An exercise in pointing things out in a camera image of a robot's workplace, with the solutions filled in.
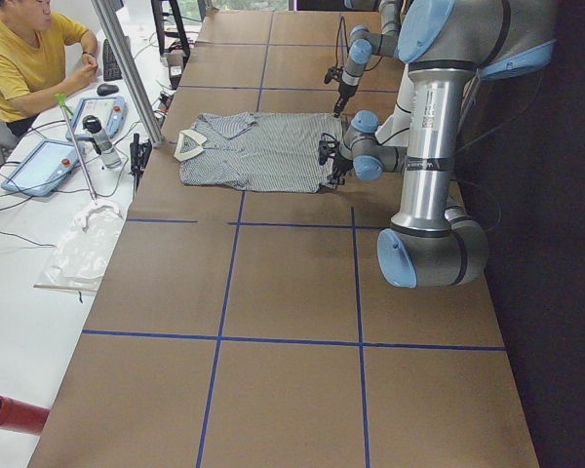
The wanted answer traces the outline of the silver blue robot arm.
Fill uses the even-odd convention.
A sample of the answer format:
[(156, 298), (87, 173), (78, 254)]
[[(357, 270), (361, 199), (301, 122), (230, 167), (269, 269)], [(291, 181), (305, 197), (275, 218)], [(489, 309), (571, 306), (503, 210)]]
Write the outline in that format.
[(381, 32), (373, 33), (364, 25), (356, 26), (351, 30), (349, 38), (344, 44), (348, 48), (348, 55), (344, 64), (339, 65), (338, 52), (339, 38), (345, 26), (345, 19), (341, 18), (336, 34), (335, 64), (330, 67), (325, 75), (324, 83), (331, 81), (338, 83), (338, 99), (333, 107), (332, 115), (339, 117), (348, 100), (352, 98), (359, 87), (364, 73), (368, 69), (371, 57), (395, 58), (397, 56), (397, 43), (402, 29), (402, 10), (406, 1), (344, 1), (344, 6), (349, 10), (378, 12), (381, 20)]
[(461, 285), (476, 279), (488, 259), (480, 224), (449, 196), (460, 124), (478, 86), (538, 71), (551, 60), (558, 5), (554, 1), (351, 1), (376, 11), (381, 30), (351, 32), (347, 61), (331, 68), (338, 83), (334, 112), (355, 95), (372, 57), (405, 67), (392, 116), (369, 111), (351, 120), (342, 138), (323, 137), (319, 162), (330, 182), (354, 172), (375, 180), (403, 178), (401, 204), (377, 238), (385, 280), (401, 288)]

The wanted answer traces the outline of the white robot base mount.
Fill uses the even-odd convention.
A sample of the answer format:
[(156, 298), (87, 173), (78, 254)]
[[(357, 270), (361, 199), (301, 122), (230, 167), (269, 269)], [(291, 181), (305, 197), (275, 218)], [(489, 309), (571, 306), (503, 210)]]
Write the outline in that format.
[(407, 147), (413, 107), (414, 87), (406, 64), (393, 113), (377, 129), (375, 136), (383, 145)]

